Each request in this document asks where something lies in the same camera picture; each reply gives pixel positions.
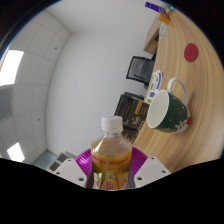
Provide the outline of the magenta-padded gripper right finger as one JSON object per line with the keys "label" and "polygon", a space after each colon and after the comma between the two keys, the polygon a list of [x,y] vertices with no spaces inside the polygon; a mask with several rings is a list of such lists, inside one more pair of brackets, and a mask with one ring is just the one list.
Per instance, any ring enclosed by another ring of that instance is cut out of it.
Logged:
{"label": "magenta-padded gripper right finger", "polygon": [[129,188],[143,187],[167,175],[170,175],[170,171],[155,156],[148,157],[139,149],[132,148]]}

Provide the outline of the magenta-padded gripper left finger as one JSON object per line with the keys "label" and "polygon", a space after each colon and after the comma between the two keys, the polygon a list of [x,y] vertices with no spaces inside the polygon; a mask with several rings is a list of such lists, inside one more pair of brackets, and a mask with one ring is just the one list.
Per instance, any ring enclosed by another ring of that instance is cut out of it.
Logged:
{"label": "magenta-padded gripper left finger", "polygon": [[67,158],[54,174],[81,187],[92,187],[91,150],[82,152],[75,159]]}

